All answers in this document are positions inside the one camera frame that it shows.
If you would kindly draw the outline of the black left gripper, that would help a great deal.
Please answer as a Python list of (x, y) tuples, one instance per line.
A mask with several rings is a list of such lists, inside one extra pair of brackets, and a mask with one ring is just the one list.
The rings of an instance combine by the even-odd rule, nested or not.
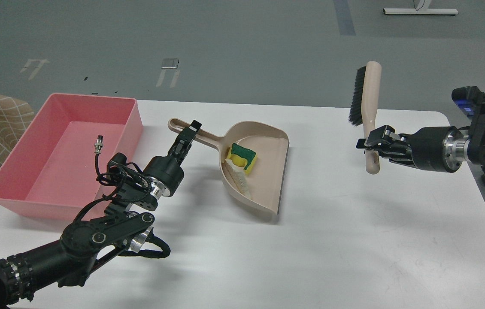
[(189, 153), (201, 126), (200, 122), (192, 121), (178, 134), (167, 156), (155, 156), (144, 168), (144, 174), (162, 182), (168, 189), (168, 193), (164, 196), (173, 196), (184, 178), (181, 164)]

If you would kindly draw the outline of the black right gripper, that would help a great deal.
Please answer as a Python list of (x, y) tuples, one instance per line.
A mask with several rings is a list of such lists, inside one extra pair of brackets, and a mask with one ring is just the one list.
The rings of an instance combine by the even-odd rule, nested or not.
[(418, 170), (454, 173), (457, 163), (447, 156), (446, 140), (456, 135), (455, 127), (424, 127), (405, 137), (384, 125), (370, 131), (368, 137), (358, 139), (356, 148), (365, 149), (367, 160), (372, 160), (373, 166), (379, 166), (379, 157), (382, 157)]

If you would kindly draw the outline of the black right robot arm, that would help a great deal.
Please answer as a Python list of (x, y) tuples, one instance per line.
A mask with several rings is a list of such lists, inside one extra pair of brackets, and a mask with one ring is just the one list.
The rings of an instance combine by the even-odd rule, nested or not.
[(485, 183), (485, 93), (476, 86), (454, 89), (453, 102), (470, 118), (466, 127), (424, 127), (416, 133), (396, 133), (384, 125), (357, 149), (376, 151), (389, 162), (417, 170), (454, 173), (463, 162), (480, 166)]

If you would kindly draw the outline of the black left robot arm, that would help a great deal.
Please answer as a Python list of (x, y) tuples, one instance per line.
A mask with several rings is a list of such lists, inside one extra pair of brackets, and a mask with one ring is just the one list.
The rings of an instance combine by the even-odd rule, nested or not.
[(174, 194), (184, 172), (182, 162), (200, 131), (192, 121), (180, 131), (166, 156), (152, 158), (141, 170), (117, 153), (97, 181), (114, 190), (83, 207), (58, 241), (0, 259), (0, 309), (53, 283), (83, 286), (90, 274), (117, 256), (166, 258), (171, 250), (154, 235), (152, 212), (158, 200)]

